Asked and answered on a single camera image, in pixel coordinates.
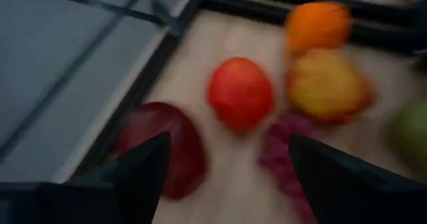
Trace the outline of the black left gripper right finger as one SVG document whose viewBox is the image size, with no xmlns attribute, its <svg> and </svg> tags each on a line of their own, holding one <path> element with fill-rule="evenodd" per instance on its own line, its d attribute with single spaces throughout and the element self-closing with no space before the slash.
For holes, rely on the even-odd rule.
<svg viewBox="0 0 427 224">
<path fill-rule="evenodd" d="M 305 135 L 290 136 L 298 181 L 319 223 L 426 224 L 426 185 Z"/>
</svg>

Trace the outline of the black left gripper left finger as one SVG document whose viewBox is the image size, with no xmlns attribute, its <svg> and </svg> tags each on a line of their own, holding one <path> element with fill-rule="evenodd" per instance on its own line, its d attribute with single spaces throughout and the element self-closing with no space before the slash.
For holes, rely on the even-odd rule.
<svg viewBox="0 0 427 224">
<path fill-rule="evenodd" d="M 2 223 L 151 223 L 165 183 L 171 136 L 64 183 L 1 184 Z"/>
</svg>

